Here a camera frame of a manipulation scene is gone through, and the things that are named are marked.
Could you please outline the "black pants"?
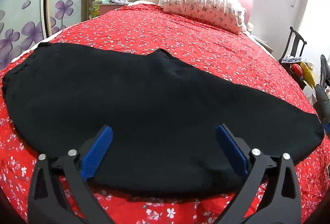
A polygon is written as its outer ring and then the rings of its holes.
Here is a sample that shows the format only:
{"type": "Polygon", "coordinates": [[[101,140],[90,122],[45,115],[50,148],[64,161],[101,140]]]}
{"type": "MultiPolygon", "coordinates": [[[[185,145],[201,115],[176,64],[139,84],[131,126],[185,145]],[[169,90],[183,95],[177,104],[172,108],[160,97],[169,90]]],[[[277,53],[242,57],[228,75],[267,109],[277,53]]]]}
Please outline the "black pants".
{"type": "Polygon", "coordinates": [[[242,183],[216,140],[226,125],[266,155],[295,164],[321,144],[315,114],[221,79],[158,49],[128,54],[46,43],[2,79],[17,133],[39,153],[80,148],[104,125],[113,141],[94,181],[151,196],[208,196],[242,183]]]}

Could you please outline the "red yellow items on chair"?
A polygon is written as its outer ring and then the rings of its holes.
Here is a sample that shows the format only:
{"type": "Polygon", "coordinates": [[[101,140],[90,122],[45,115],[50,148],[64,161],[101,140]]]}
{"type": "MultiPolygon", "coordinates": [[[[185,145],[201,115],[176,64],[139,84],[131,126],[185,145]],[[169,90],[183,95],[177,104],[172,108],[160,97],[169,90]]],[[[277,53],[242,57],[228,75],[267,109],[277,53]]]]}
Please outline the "red yellow items on chair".
{"type": "Polygon", "coordinates": [[[283,68],[292,76],[298,83],[301,89],[304,89],[306,83],[312,89],[315,89],[316,80],[314,78],[313,70],[308,66],[307,62],[302,61],[300,56],[285,56],[279,60],[283,68]]]}

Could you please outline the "black metal chair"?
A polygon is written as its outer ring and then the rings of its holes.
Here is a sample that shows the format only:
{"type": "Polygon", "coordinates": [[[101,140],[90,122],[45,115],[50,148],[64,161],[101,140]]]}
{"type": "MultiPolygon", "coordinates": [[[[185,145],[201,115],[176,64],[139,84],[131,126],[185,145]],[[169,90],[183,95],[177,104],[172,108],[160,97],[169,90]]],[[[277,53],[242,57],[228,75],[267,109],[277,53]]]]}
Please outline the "black metal chair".
{"type": "Polygon", "coordinates": [[[294,73],[291,66],[293,65],[292,62],[285,62],[284,59],[286,56],[289,57],[296,57],[296,53],[298,50],[299,43],[302,43],[302,48],[299,53],[299,57],[302,56],[303,50],[307,42],[302,38],[302,36],[294,30],[292,26],[290,26],[290,34],[288,37],[288,41],[286,43],[286,47],[280,59],[278,60],[279,64],[286,70],[286,72],[292,77],[296,83],[298,83],[301,90],[306,87],[306,83],[303,81],[302,76],[298,76],[294,73]]]}

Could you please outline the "pink pillow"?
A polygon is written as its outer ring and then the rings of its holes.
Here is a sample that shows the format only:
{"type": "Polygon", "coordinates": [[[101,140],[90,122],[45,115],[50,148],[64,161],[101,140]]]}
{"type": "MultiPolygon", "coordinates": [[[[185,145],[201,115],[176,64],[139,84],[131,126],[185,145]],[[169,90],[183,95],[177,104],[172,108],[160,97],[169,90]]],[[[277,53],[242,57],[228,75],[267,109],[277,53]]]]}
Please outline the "pink pillow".
{"type": "Polygon", "coordinates": [[[238,0],[242,5],[242,8],[246,10],[244,15],[244,22],[247,25],[251,16],[251,11],[253,8],[253,0],[238,0]]]}

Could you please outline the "white floral pillow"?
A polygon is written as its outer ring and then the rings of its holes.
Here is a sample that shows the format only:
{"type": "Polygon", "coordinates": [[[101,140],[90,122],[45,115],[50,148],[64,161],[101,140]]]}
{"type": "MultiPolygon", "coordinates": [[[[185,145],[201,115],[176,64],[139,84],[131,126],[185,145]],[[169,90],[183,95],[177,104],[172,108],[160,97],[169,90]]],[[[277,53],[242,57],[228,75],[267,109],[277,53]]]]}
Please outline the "white floral pillow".
{"type": "Polygon", "coordinates": [[[246,9],[238,0],[159,0],[164,12],[201,20],[234,34],[247,30],[246,9]]]}

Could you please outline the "red floral bedspread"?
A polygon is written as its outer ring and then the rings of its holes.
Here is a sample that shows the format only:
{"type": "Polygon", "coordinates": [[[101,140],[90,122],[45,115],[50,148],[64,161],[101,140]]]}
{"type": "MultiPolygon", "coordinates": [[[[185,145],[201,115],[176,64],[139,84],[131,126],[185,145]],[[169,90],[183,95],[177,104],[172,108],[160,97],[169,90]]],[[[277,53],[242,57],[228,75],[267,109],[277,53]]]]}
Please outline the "red floral bedspread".
{"type": "MultiPolygon", "coordinates": [[[[77,43],[104,50],[148,54],[162,48],[199,69],[228,81],[274,95],[309,113],[314,108],[298,84],[258,45],[243,34],[166,14],[156,5],[134,5],[81,22],[52,35],[53,43],[77,43]]],[[[16,134],[1,107],[1,190],[8,213],[27,219],[28,188],[36,154],[16,134]]],[[[232,196],[178,199],[138,198],[99,188],[94,195],[117,223],[212,223],[232,196]]]]}

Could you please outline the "purple flower wardrobe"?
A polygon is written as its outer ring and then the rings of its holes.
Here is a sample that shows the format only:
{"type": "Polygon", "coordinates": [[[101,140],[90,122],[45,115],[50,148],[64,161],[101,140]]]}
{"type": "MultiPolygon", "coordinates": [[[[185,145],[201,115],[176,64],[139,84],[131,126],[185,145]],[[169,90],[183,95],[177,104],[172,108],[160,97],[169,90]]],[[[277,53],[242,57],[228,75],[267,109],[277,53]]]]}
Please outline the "purple flower wardrobe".
{"type": "Polygon", "coordinates": [[[87,18],[87,0],[1,0],[1,68],[47,37],[87,18]]]}

